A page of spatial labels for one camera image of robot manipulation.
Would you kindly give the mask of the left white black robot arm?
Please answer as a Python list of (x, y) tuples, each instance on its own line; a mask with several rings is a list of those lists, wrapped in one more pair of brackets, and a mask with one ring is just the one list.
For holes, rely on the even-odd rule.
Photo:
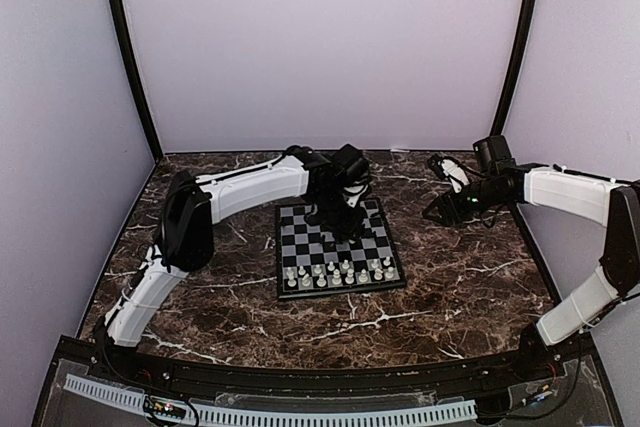
[(161, 208), (153, 244), (119, 299), (94, 327), (94, 338), (109, 347), (101, 364), (120, 383), (141, 374), (136, 347), (149, 321), (171, 291), (205, 267), (214, 253), (214, 225), (245, 210), (299, 197), (311, 205), (308, 221), (339, 241), (362, 236), (361, 199), (370, 187), (363, 152), (346, 144), (322, 154), (293, 145), (278, 157), (218, 174), (177, 173)]

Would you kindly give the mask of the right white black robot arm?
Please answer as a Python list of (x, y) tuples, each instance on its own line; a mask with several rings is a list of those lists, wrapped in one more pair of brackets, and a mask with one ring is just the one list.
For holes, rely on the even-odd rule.
[(477, 166), (449, 155), (432, 155), (427, 165), (449, 189), (423, 210), (423, 217), (444, 227), (472, 218), (485, 220), (501, 207), (539, 208), (572, 252), (595, 241), (582, 254), (592, 263), (574, 289), (520, 335), (510, 371), (521, 381), (534, 379), (560, 346), (596, 327), (612, 310), (637, 296), (639, 289), (639, 184), (585, 173), (558, 164), (519, 163), (502, 135), (473, 145)]

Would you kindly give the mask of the black grey chessboard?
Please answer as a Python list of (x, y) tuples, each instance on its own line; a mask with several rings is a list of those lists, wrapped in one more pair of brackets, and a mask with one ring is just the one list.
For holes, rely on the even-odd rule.
[[(311, 226), (305, 220), (305, 215), (311, 212), (311, 207), (305, 204), (293, 204), (276, 208), (276, 276), (278, 280), (278, 299), (301, 300), (319, 297), (327, 297), (347, 293), (367, 293), (399, 289), (407, 286), (406, 275), (403, 271), (400, 257), (397, 253), (391, 230), (389, 228), (382, 204), (377, 198), (369, 198), (361, 202), (365, 209), (363, 220), (364, 234), (354, 242), (335, 242), (330, 232), (320, 226)], [(385, 267), (383, 260), (390, 257), (391, 265)], [(374, 279), (374, 269), (371, 268), (372, 260), (378, 259), (379, 267), (383, 270), (383, 278), (380, 281)], [(354, 270), (355, 282), (352, 285), (345, 283), (347, 271), (342, 270), (342, 263), (348, 260), (349, 269)], [(342, 276), (342, 284), (332, 284), (332, 274), (327, 271), (329, 262), (333, 262), (335, 270), (339, 270)], [(302, 288), (299, 276), (299, 266), (305, 266), (306, 274), (313, 279), (310, 288)], [(314, 267), (321, 265), (327, 285), (324, 288), (317, 286), (319, 275), (314, 273)], [(284, 270), (291, 268), (297, 280), (297, 286), (288, 288), (287, 276)], [(394, 269), (392, 279), (385, 278), (385, 271)], [(360, 283), (358, 276), (362, 270), (368, 272), (369, 282)]]

